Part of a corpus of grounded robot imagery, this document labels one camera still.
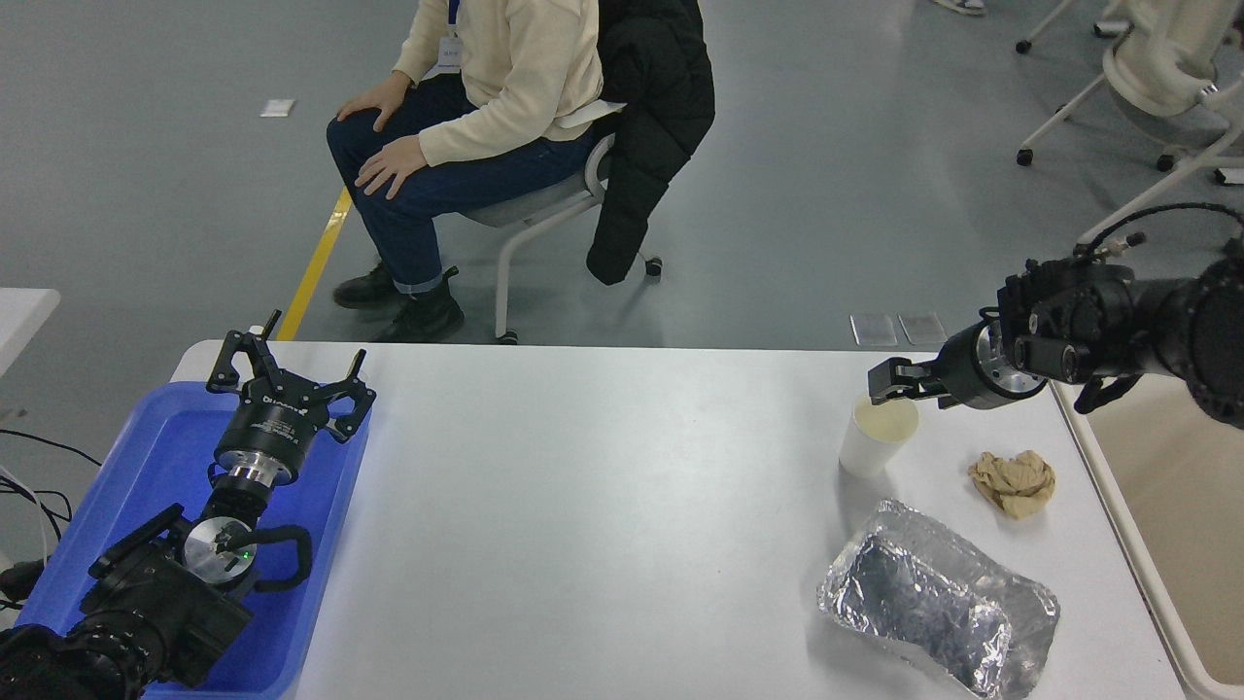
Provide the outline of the person's left hand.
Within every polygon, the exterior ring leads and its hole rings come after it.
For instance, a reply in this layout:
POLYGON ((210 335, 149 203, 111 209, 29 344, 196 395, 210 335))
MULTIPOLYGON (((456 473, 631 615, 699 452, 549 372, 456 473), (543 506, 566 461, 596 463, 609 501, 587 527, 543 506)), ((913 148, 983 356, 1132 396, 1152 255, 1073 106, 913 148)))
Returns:
POLYGON ((419 136, 403 136, 362 163, 355 187, 364 195, 378 194, 384 188, 384 199, 393 200, 407 179, 427 165, 419 136))

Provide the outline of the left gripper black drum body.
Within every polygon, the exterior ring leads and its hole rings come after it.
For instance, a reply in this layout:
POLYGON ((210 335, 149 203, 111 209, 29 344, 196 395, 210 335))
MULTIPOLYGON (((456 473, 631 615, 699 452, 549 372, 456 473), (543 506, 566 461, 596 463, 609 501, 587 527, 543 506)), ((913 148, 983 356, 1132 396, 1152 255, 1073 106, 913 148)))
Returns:
POLYGON ((312 402, 306 385, 276 394, 266 378, 253 378, 240 390, 240 402, 229 426, 214 448, 221 467, 235 467, 261 456, 279 465, 282 475, 299 475, 315 435, 328 424, 328 404, 312 402))

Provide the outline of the person's right hand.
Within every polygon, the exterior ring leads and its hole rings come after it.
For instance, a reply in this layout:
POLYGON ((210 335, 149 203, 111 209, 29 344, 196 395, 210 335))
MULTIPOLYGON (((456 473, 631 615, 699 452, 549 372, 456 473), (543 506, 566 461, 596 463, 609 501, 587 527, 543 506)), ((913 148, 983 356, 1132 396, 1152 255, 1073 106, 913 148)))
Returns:
POLYGON ((337 123, 345 123, 348 117, 360 114, 360 112, 376 112, 376 119, 373 121, 372 129, 376 133, 383 131, 391 116, 396 114, 396 111, 403 104, 407 92, 409 92, 413 81, 408 75, 401 71, 392 71, 391 75, 382 80, 381 83, 362 91, 360 94, 347 99, 337 111, 333 121, 337 123))

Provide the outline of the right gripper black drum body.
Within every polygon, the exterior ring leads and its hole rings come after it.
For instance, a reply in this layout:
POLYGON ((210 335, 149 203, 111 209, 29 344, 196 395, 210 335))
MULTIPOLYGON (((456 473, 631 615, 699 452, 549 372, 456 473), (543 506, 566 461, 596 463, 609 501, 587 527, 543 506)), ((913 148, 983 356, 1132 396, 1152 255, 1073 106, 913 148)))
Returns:
POLYGON ((994 409, 1003 407, 1004 395, 998 393, 991 378, 983 374, 979 358, 979 341, 989 341, 989 325, 957 332, 942 347, 934 362, 938 384, 943 395, 937 399, 939 409, 970 407, 974 409, 994 409))

